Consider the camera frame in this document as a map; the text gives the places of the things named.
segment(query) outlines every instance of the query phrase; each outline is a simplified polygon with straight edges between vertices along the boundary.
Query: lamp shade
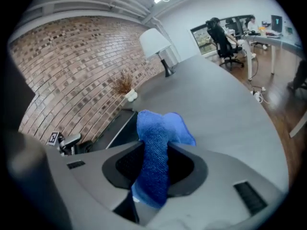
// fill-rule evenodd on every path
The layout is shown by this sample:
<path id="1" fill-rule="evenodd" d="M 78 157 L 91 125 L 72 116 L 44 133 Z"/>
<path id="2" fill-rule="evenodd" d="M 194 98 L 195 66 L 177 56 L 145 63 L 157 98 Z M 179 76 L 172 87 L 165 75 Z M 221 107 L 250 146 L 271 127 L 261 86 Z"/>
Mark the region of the lamp shade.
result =
<path id="1" fill-rule="evenodd" d="M 155 28 L 144 32 L 140 36 L 140 43 L 146 59 L 171 46 L 170 42 Z"/>

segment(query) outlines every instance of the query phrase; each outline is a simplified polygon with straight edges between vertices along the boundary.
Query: vent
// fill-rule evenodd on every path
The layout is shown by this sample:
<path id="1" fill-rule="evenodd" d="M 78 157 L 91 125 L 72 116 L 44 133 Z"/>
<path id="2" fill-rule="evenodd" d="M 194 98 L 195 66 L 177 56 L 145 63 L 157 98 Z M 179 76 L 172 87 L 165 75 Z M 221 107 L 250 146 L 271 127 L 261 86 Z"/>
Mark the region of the vent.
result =
<path id="1" fill-rule="evenodd" d="M 74 168 L 77 168 L 79 166 L 82 166 L 82 165 L 85 165 L 85 162 L 79 160 L 79 161 L 76 161 L 76 162 L 72 162 L 72 163 L 68 163 L 67 166 L 68 168 L 71 170 L 71 169 L 74 169 Z"/>
<path id="2" fill-rule="evenodd" d="M 234 188 L 252 216 L 256 215 L 267 206 L 267 203 L 248 182 L 235 184 Z"/>

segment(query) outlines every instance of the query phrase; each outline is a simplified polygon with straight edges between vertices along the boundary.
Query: desk leg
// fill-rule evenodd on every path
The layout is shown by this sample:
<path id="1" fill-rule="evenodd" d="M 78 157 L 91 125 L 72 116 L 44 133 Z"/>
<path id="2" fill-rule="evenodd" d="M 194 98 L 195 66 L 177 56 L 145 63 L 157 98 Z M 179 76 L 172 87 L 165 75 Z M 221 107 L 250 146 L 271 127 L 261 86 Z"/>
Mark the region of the desk leg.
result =
<path id="1" fill-rule="evenodd" d="M 272 50 L 272 57 L 271 57 L 271 74 L 274 74 L 274 66 L 275 66 L 275 59 L 276 59 L 276 47 L 271 46 Z"/>
<path id="2" fill-rule="evenodd" d="M 298 124 L 294 127 L 294 129 L 292 129 L 292 131 L 290 132 L 290 137 L 292 138 L 293 136 L 295 136 L 306 122 L 307 122 L 307 111 L 305 112 L 301 120 L 298 122 Z"/>
<path id="3" fill-rule="evenodd" d="M 252 74 L 253 74 L 253 65 L 252 65 L 252 62 L 251 62 L 251 51 L 250 51 L 249 44 L 248 44 L 247 40 L 245 40 L 245 43 L 242 44 L 242 48 L 245 50 L 246 57 L 248 59 L 248 80 L 251 81 L 251 77 L 252 77 Z"/>

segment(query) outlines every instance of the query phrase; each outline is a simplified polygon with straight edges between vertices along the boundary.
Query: gray desk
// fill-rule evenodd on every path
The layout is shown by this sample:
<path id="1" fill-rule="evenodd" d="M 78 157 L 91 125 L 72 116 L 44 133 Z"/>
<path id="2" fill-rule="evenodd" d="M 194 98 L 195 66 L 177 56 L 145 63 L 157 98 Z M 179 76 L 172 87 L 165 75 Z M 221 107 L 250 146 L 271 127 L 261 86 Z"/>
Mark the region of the gray desk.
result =
<path id="1" fill-rule="evenodd" d="M 276 47 L 280 47 L 282 49 L 285 49 L 292 54 L 295 54 L 299 56 L 300 58 L 305 58 L 305 54 L 303 51 L 303 48 L 295 45 L 295 42 L 287 40 L 284 37 L 281 37 L 280 39 L 275 38 L 269 38 L 264 36 L 246 36 L 245 40 L 247 41 L 255 41 L 260 42 L 263 44 L 269 44 L 272 46 L 272 57 L 271 57 L 271 73 L 274 74 L 274 68 L 275 68 L 275 59 L 276 59 Z M 248 58 L 248 79 L 251 80 L 252 78 L 252 63 L 251 63 L 251 55 L 247 54 Z M 290 132 L 290 137 L 292 138 L 297 134 L 297 132 L 305 125 L 307 122 L 307 110 L 301 120 L 297 123 L 297 125 L 293 128 L 293 130 Z"/>
<path id="2" fill-rule="evenodd" d="M 228 154 L 288 190 L 288 168 L 281 141 L 269 116 L 235 77 L 202 56 L 148 80 L 127 107 L 179 113 L 197 146 Z"/>

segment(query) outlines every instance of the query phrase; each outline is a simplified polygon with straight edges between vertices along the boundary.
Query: blue cloth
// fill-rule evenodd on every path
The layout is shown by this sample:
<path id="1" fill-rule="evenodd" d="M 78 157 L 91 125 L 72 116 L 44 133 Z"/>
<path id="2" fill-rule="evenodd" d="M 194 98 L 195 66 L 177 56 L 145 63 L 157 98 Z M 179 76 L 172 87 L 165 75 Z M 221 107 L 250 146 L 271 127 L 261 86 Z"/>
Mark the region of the blue cloth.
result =
<path id="1" fill-rule="evenodd" d="M 131 188 L 132 195 L 151 207 L 161 208 L 166 202 L 170 185 L 167 143 L 171 141 L 196 146 L 196 141 L 177 113 L 161 115 L 141 111 L 137 119 L 137 132 L 145 143 L 145 151 L 142 170 Z"/>

